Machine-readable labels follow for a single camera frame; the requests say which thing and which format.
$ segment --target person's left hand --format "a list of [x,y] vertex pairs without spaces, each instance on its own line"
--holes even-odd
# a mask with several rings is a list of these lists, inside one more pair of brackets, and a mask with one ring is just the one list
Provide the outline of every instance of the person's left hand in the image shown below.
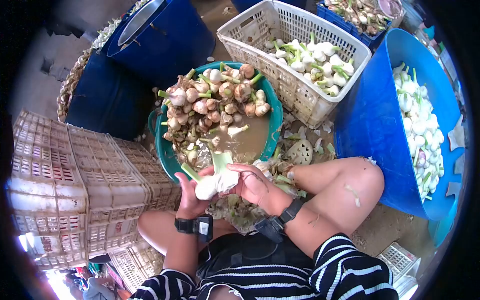
[[[198,172],[198,175],[213,175],[214,169],[213,166],[206,167],[205,169]],[[210,204],[210,201],[198,200],[195,195],[195,187],[197,183],[194,180],[188,181],[187,176],[182,172],[175,173],[180,181],[180,186],[182,189],[180,206],[177,211],[177,218],[180,219],[195,219],[198,216],[201,216],[205,213],[205,209]]]

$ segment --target striped shirt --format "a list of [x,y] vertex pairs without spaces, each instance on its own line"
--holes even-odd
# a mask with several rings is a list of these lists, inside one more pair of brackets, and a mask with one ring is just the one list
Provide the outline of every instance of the striped shirt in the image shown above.
[[198,284],[185,273],[164,269],[147,279],[131,299],[205,300],[215,286],[227,285],[245,300],[397,300],[392,280],[384,262],[360,252],[346,235],[336,234],[315,251],[312,269],[240,266],[222,269]]

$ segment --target black shorts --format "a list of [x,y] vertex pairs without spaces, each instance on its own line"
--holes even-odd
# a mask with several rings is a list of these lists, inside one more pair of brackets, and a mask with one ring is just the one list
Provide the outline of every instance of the black shorts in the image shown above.
[[243,236],[230,233],[219,237],[198,253],[197,276],[204,279],[218,271],[238,266],[285,264],[312,269],[313,261],[287,237],[275,244],[261,233]]

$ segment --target gray wall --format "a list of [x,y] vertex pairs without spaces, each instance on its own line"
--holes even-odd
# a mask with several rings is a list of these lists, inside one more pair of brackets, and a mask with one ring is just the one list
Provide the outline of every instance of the gray wall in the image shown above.
[[[135,0],[65,0],[53,11],[60,21],[85,31],[76,38],[74,35],[49,36],[45,28],[39,28],[30,49],[23,60],[12,90],[9,112],[15,122],[20,110],[57,119],[56,98],[60,95],[62,80],[70,72],[82,50],[90,48],[96,32],[108,25],[111,18],[125,13]],[[49,65],[42,72],[42,65]]]

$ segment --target stacked plastic crate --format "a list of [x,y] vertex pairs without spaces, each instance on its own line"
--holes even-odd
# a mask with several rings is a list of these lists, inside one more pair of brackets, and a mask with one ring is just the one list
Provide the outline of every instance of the stacked plastic crate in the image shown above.
[[126,288],[135,292],[148,278],[158,275],[165,257],[146,242],[110,254]]
[[84,265],[88,198],[66,125],[22,110],[13,139],[8,194],[28,252],[41,270]]
[[140,214],[179,202],[181,189],[136,143],[25,110],[13,135],[13,217],[42,270],[85,265],[142,242]]
[[173,210],[180,203],[181,188],[169,182],[162,167],[142,145],[112,138],[129,162],[151,187],[146,210]]
[[88,191],[89,256],[132,245],[137,219],[151,198],[148,184],[109,135],[72,125],[68,134]]

